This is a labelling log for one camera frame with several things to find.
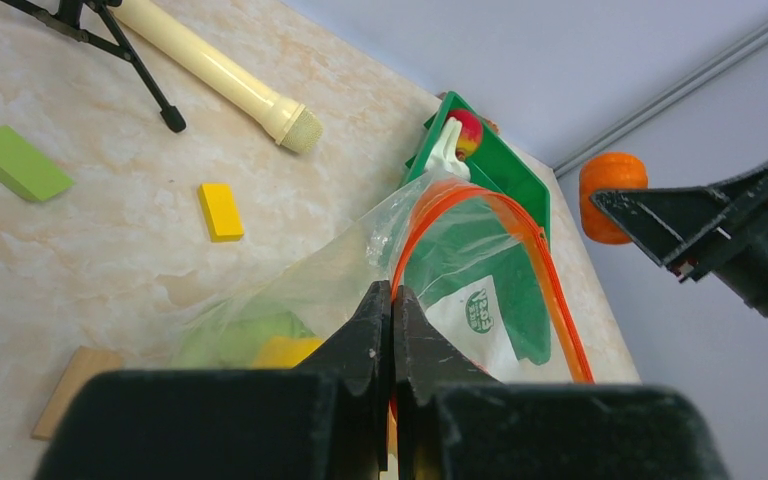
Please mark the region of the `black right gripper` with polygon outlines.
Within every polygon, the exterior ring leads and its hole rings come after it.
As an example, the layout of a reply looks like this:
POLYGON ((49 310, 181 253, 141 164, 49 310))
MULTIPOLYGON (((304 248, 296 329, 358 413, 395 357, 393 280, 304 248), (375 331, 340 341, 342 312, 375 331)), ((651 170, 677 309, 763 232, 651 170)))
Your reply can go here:
POLYGON ((768 319, 768 160, 707 185, 600 190, 593 204, 680 281, 713 275, 768 319))

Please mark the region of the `yellow lemon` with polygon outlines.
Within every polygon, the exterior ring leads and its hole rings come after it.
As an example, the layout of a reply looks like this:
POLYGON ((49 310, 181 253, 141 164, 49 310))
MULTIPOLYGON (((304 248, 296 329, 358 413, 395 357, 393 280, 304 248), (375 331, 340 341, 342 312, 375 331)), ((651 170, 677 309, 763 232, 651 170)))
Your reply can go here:
POLYGON ((308 358, 324 341, 317 337, 275 336, 260 349, 251 363, 253 369, 291 369, 308 358))

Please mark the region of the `green apple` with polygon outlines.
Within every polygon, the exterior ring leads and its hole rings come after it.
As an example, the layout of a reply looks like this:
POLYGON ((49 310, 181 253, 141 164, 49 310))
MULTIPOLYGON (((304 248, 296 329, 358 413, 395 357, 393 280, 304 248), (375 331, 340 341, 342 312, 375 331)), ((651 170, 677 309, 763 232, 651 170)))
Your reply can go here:
POLYGON ((184 334, 170 365, 184 369, 253 367, 272 340, 320 344, 320 338, 289 312, 253 319, 209 319, 184 334))

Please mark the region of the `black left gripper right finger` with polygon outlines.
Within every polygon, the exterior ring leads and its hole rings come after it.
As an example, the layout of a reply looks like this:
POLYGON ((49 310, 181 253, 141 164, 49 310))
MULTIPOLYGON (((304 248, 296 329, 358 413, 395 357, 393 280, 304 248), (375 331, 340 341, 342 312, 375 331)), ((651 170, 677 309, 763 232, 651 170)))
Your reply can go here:
POLYGON ((726 479, 694 405, 663 387, 505 384, 393 298, 402 479, 726 479))

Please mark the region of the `orange mini pumpkin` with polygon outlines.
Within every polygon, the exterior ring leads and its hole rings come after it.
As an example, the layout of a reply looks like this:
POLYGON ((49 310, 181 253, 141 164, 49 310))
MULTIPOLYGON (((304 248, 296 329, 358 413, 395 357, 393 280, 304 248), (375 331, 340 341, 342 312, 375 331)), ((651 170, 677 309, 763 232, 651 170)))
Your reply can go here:
POLYGON ((644 189, 648 187, 645 164, 624 152, 606 152, 589 160, 579 173, 579 209, 584 233, 607 245, 623 245, 631 239, 591 201, 600 190, 644 189))

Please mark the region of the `clear zip bag orange zipper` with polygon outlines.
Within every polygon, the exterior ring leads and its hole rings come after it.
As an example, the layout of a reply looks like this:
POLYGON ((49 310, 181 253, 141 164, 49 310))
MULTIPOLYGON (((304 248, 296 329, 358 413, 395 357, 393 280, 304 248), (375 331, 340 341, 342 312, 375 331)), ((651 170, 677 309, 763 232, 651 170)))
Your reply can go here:
POLYGON ((500 381, 594 380, 544 230, 512 198, 442 171, 396 190, 263 286, 207 308, 171 363, 296 364, 384 280, 412 290, 430 324, 500 381))

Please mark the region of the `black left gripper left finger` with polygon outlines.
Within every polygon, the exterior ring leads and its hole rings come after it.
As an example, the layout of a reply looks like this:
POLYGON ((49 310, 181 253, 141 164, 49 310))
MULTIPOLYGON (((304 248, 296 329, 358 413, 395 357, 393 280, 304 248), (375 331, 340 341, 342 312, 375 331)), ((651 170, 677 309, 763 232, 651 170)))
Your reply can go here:
POLYGON ((290 369, 116 370, 69 405, 38 479, 375 479, 388 466, 391 287, 290 369))

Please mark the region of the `green plastic tray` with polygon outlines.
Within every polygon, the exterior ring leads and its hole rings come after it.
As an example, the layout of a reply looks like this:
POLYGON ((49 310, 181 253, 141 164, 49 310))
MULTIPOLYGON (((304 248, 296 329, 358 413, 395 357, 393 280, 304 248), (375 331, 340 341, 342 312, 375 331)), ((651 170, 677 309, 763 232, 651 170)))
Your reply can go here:
MULTIPOLYGON (((542 180, 488 127, 479 149, 466 160, 471 182, 519 203, 544 230, 550 228, 550 194, 542 180)), ((551 358, 549 314, 524 247, 480 199, 464 201, 437 220, 416 247, 403 280, 425 306, 491 277, 488 303, 504 326, 519 360, 543 365, 551 358)))

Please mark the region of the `white garlic bulbs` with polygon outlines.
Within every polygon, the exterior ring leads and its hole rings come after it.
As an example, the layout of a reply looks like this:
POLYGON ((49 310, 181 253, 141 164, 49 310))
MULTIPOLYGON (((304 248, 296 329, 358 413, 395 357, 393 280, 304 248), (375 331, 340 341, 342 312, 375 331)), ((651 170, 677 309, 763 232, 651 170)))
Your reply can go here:
POLYGON ((469 167, 457 158, 457 142, 462 131, 462 123, 456 118, 448 118, 441 135, 432 147, 423 168, 424 172, 440 169, 469 181, 469 167))

